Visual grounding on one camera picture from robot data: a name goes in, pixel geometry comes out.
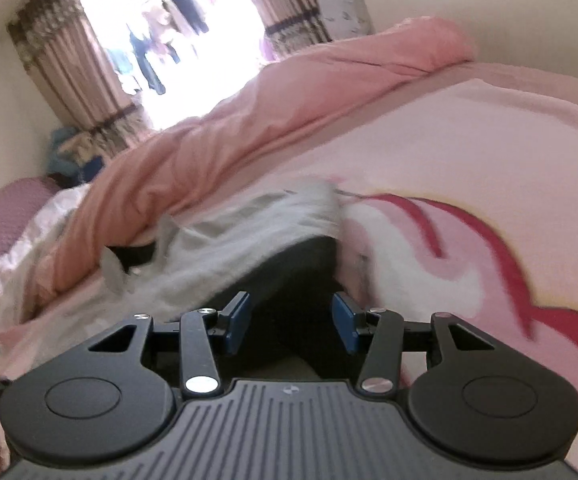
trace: white blanket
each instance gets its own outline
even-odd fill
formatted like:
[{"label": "white blanket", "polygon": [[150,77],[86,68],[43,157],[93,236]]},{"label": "white blanket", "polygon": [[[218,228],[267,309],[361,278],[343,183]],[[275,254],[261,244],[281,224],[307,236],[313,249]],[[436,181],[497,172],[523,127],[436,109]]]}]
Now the white blanket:
[{"label": "white blanket", "polygon": [[340,206],[332,184],[302,179],[282,188],[188,227],[163,219],[153,261],[129,274],[106,251],[102,279],[92,277],[72,298],[26,323],[16,355],[5,355],[0,369],[13,358],[28,370],[136,313],[170,320],[292,245],[317,236],[338,238]]},{"label": "white blanket", "polygon": [[66,189],[51,198],[11,250],[0,257],[0,332],[22,323],[32,312],[33,305],[25,296],[30,274],[82,202],[88,187],[89,184],[84,184]]}]

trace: brown patterned curtain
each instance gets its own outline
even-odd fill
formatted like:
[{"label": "brown patterned curtain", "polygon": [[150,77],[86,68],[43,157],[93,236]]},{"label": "brown patterned curtain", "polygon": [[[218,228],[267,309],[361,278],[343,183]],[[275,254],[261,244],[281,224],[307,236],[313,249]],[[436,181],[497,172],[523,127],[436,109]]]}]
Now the brown patterned curtain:
[{"label": "brown patterned curtain", "polygon": [[252,0],[275,53],[286,57],[307,46],[326,43],[317,0]]},{"label": "brown patterned curtain", "polygon": [[80,0],[29,0],[7,29],[26,72],[62,123],[83,130],[89,153],[112,157],[148,132]]}]

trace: purple cushion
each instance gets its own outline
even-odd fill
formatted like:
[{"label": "purple cushion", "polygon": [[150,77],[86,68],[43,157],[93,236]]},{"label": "purple cushion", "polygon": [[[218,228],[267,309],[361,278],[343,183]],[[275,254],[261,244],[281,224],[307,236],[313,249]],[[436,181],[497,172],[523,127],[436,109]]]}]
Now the purple cushion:
[{"label": "purple cushion", "polygon": [[22,178],[0,189],[0,256],[18,240],[24,228],[60,188],[53,181]]}]

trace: screw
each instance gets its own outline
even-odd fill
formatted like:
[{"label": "screw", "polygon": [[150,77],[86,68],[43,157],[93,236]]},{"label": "screw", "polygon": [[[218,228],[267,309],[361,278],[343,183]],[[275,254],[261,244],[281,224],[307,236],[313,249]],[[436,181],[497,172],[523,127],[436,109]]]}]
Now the screw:
[{"label": "screw", "polygon": [[384,377],[370,377],[362,381],[362,389],[371,394],[385,394],[393,389],[393,383]]}]

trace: pink comforter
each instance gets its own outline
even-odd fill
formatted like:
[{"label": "pink comforter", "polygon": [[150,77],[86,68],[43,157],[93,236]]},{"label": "pink comforter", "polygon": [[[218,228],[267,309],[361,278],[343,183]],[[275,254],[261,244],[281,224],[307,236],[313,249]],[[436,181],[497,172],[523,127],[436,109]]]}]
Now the pink comforter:
[{"label": "pink comforter", "polygon": [[261,155],[402,83],[472,57],[470,41],[455,24],[416,18],[267,66],[205,117],[177,124],[104,170],[38,265],[40,302],[91,273],[105,245],[130,243],[163,212],[198,203]]}]

